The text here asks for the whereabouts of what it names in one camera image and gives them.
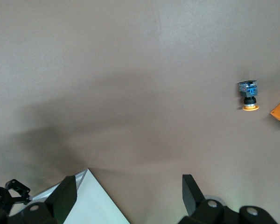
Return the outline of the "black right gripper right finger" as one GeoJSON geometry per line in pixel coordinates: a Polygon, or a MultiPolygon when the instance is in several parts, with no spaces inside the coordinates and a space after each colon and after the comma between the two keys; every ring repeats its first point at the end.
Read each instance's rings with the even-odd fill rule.
{"type": "Polygon", "coordinates": [[[235,212],[218,200],[205,198],[192,175],[182,176],[182,199],[188,215],[181,224],[277,224],[263,208],[242,206],[235,212]]]}

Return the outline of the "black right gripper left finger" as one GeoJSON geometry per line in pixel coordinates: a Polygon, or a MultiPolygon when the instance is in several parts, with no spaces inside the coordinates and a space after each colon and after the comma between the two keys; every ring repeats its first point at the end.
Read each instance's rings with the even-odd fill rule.
{"type": "MultiPolygon", "coordinates": [[[[19,196],[13,190],[9,193],[12,197],[19,196]]],[[[13,204],[8,197],[9,214],[0,210],[0,224],[63,224],[76,201],[76,179],[67,176],[43,202],[31,198],[27,205],[13,204]]]]}

